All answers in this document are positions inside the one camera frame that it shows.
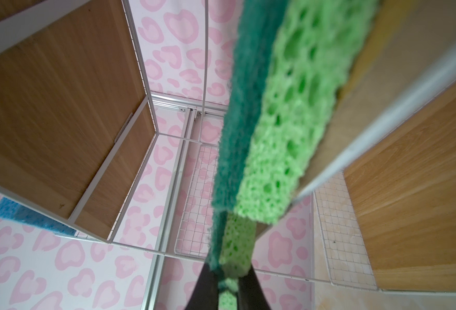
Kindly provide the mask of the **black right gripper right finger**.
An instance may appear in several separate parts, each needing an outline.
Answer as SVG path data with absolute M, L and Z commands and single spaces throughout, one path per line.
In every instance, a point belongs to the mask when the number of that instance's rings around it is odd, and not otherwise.
M 239 278 L 237 307 L 238 310 L 271 310 L 253 266 L 247 275 Z

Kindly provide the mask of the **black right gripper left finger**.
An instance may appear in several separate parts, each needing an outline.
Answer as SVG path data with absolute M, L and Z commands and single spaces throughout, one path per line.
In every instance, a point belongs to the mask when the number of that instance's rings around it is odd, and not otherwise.
M 222 271 L 220 269 L 212 270 L 210 267 L 202 267 L 185 309 L 217 310 L 219 301 L 218 284 L 221 279 Z

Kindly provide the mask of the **green scouring pad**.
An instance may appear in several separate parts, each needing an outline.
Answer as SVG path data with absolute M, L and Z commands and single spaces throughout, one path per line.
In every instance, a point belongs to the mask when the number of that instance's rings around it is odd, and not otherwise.
M 286 212 L 370 32 L 377 1 L 245 1 L 212 192 L 217 216 Z
M 252 263 L 256 223 L 228 211 L 214 211 L 206 262 L 218 277 L 219 309 L 237 309 L 238 281 Z

